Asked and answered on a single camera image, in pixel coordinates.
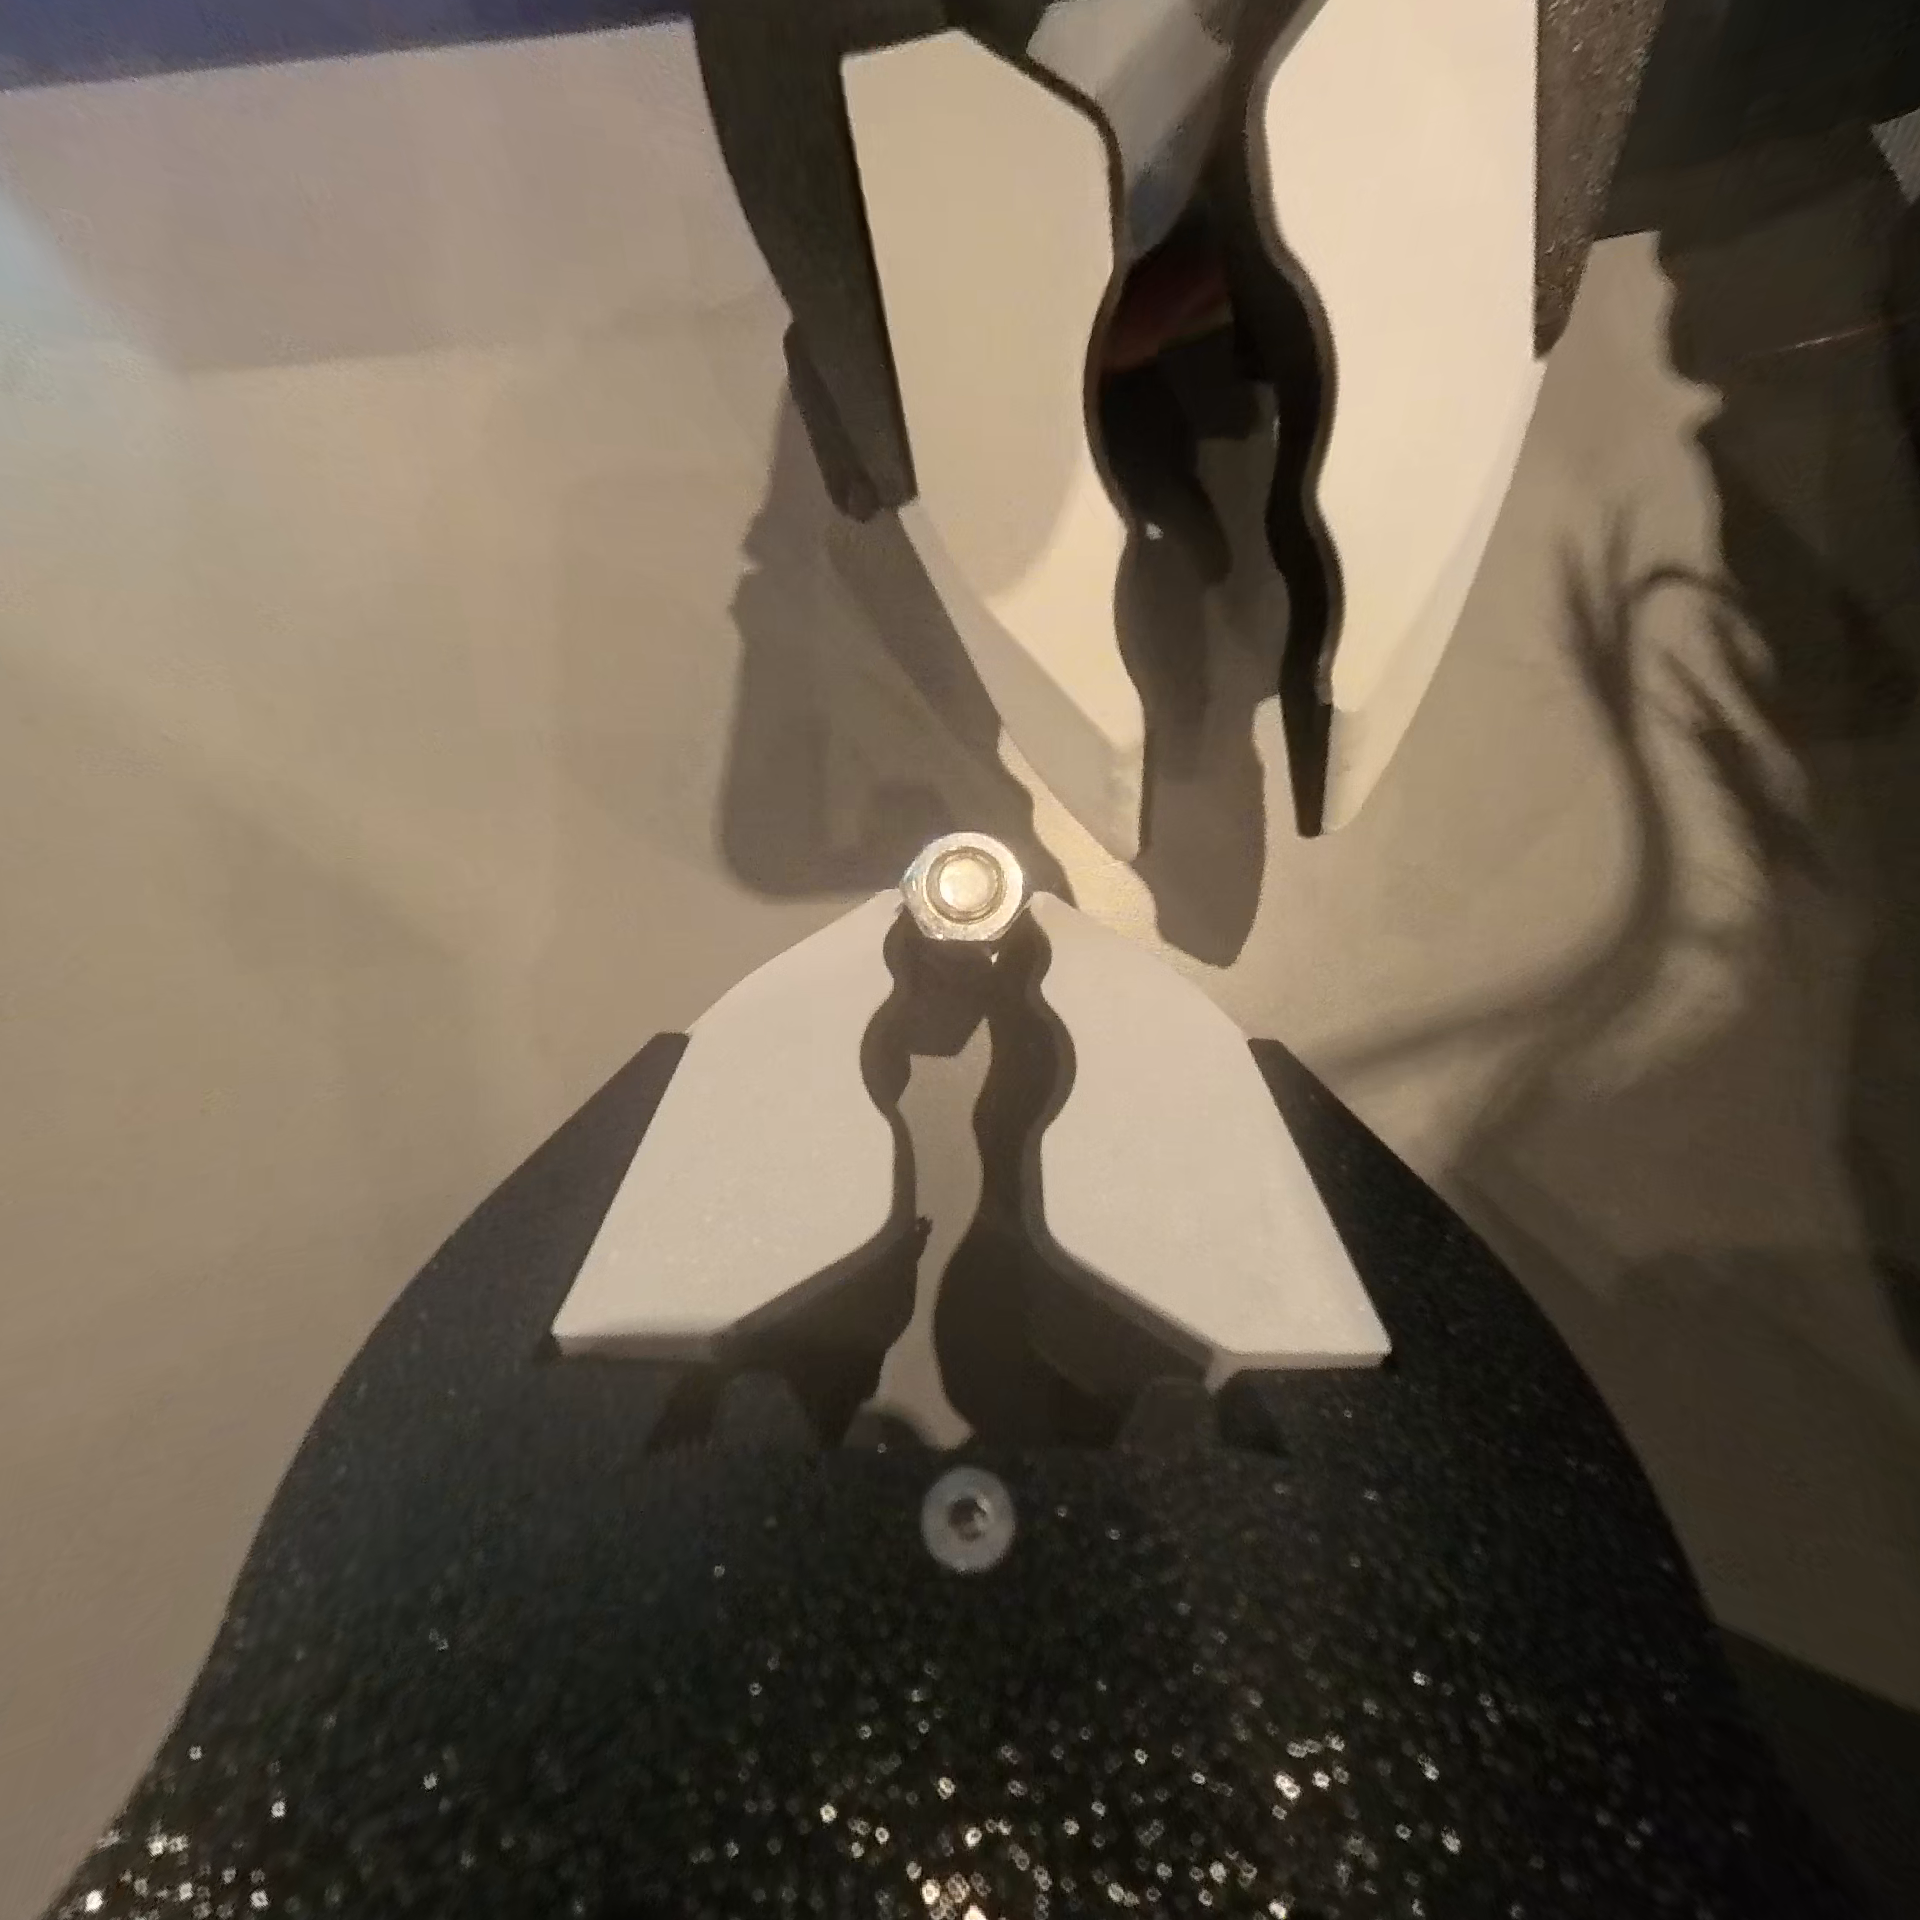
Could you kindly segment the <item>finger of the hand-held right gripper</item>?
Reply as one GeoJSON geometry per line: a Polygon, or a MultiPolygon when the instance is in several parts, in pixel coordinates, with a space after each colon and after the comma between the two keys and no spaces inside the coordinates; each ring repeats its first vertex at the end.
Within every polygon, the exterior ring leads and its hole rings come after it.
{"type": "Polygon", "coordinates": [[[1146,716],[1091,364],[1124,210],[1100,98],[1154,27],[1152,8],[1046,8],[1010,53],[945,27],[840,63],[913,470],[903,533],[1004,734],[1122,860],[1146,716]]]}
{"type": "Polygon", "coordinates": [[[1282,697],[1299,830],[1349,825],[1479,577],[1539,392],[1539,11],[1302,4],[1249,109],[1253,212],[1312,336],[1299,504],[1323,607],[1282,697]]]}

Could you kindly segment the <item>dark blue panel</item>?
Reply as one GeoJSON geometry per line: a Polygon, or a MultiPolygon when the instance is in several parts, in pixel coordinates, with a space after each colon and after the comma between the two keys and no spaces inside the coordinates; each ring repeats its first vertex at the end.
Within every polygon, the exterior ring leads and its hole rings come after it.
{"type": "Polygon", "coordinates": [[[4,2],[2,89],[614,32],[678,2],[4,2]]]}

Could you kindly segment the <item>person's right hand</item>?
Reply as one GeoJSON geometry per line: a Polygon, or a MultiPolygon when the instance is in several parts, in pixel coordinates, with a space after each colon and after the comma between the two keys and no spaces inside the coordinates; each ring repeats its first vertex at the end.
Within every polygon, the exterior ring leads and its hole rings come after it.
{"type": "Polygon", "coordinates": [[[1206,227],[1184,227],[1127,272],[1108,320],[1100,373],[1134,372],[1169,348],[1230,326],[1223,254],[1206,227]]]}

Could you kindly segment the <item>silver hex nut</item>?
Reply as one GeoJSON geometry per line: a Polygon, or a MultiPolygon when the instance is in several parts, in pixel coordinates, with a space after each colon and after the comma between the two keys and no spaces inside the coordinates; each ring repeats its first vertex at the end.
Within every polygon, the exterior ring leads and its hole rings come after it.
{"type": "Polygon", "coordinates": [[[935,945],[947,948],[993,948],[1001,942],[1027,910],[1030,884],[1019,855],[983,832],[954,832],[927,841],[909,863],[901,878],[901,902],[917,935],[935,945]],[[978,846],[996,856],[1004,876],[1004,897],[998,912],[977,924],[945,924],[933,916],[924,899],[924,878],[935,859],[958,846],[978,846]]]}

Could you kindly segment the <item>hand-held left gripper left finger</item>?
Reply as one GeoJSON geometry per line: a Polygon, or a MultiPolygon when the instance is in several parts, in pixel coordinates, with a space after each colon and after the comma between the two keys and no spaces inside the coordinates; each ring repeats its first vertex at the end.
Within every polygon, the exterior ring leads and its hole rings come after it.
{"type": "Polygon", "coordinates": [[[551,1324],[568,1359],[720,1362],[769,1342],[878,1357],[909,1312],[920,1219],[867,1084],[896,897],[743,978],[686,1046],[551,1324]]]}

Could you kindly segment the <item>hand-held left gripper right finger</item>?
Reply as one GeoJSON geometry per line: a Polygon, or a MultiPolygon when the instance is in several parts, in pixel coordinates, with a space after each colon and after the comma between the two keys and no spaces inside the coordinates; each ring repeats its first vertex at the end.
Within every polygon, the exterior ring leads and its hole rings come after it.
{"type": "Polygon", "coordinates": [[[1059,1374],[1372,1370],[1386,1328],[1249,1038],[1184,973],[1031,903],[975,1105],[1021,1330],[1059,1374]]]}

